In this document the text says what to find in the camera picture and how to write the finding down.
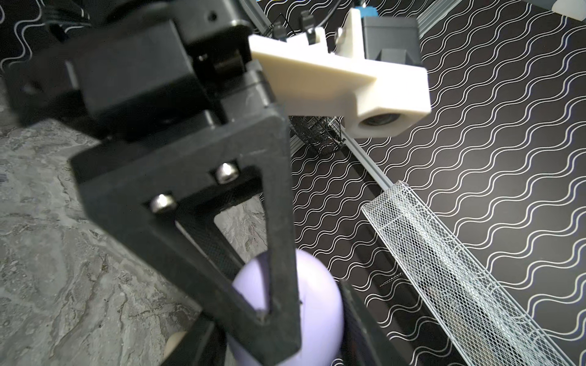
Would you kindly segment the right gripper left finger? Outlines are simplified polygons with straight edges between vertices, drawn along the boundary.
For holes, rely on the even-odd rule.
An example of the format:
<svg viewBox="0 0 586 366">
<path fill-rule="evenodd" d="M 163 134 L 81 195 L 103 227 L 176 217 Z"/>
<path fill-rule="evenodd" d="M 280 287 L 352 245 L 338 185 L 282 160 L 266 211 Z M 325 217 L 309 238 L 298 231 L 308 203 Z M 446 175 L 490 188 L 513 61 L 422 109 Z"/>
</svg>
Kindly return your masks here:
<svg viewBox="0 0 586 366">
<path fill-rule="evenodd" d="M 224 365 L 226 350 L 226 333 L 210 317 L 200 315 L 161 365 Z"/>
</svg>

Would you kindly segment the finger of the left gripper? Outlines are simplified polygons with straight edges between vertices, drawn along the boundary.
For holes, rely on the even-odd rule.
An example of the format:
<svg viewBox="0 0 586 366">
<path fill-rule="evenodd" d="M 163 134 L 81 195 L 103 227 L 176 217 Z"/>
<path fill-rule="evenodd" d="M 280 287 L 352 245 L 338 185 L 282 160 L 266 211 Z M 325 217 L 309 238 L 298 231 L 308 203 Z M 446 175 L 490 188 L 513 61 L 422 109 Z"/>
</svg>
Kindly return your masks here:
<svg viewBox="0 0 586 366">
<path fill-rule="evenodd" d="M 201 204 L 178 209 L 180 231 L 228 279 L 268 249 L 265 211 L 261 201 L 235 206 Z"/>
<path fill-rule="evenodd" d="M 258 362 L 302 345 L 288 119 L 264 111 L 216 124 L 205 111 L 142 140 L 108 141 L 70 165 L 87 217 L 195 300 Z M 262 194 L 269 312 L 232 286 L 242 262 L 215 217 Z"/>
</svg>

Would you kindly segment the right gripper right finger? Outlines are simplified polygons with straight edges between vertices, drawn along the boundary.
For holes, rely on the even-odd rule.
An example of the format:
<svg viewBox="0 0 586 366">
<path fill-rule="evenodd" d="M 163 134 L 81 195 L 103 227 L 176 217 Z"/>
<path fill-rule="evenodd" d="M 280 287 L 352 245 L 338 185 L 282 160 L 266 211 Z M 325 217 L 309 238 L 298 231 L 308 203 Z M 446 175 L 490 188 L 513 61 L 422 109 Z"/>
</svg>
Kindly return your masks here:
<svg viewBox="0 0 586 366">
<path fill-rule="evenodd" d="M 345 365 L 407 365 L 385 336 L 353 286 L 338 284 L 343 300 L 344 331 L 340 349 Z"/>
</svg>

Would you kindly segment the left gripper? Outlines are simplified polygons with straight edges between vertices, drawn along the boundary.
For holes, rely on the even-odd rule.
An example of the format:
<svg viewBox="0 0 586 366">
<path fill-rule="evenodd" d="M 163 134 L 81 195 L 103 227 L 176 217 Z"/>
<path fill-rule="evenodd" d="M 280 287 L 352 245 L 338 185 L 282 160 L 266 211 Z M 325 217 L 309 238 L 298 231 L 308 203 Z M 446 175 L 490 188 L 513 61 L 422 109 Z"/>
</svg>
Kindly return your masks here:
<svg viewBox="0 0 586 366">
<path fill-rule="evenodd" d="M 90 137 L 268 137 L 279 104 L 242 1 L 87 1 L 90 29 L 5 75 L 24 127 L 55 119 Z"/>
</svg>

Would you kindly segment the purple earbud case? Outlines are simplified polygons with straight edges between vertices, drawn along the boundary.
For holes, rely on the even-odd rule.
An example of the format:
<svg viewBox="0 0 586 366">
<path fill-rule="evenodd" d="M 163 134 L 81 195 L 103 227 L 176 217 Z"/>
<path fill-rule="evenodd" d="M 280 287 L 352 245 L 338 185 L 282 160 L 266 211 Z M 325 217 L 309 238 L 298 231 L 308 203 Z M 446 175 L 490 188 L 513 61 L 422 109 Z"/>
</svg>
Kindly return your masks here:
<svg viewBox="0 0 586 366">
<path fill-rule="evenodd" d="M 302 347 L 281 365 L 330 365 L 337 357 L 344 332 L 343 300 L 326 266 L 297 249 Z M 268 256 L 259 254 L 238 273 L 233 287 L 255 310 L 269 309 Z"/>
</svg>

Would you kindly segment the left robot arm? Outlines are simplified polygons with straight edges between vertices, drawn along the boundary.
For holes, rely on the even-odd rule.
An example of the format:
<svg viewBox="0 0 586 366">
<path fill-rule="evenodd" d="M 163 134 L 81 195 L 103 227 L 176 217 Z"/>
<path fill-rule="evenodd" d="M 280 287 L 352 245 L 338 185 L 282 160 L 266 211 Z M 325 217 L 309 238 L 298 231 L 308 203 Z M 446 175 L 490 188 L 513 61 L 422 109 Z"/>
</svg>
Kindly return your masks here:
<svg viewBox="0 0 586 366">
<path fill-rule="evenodd" d="M 71 159 L 87 216 L 195 300 L 168 364 L 217 365 L 235 339 L 263 365 L 302 347 L 289 120 L 252 57 L 238 1 L 49 1 L 57 44 L 6 73 L 19 122 L 99 139 Z M 262 194 L 269 306 L 233 287 L 244 262 L 214 219 Z"/>
</svg>

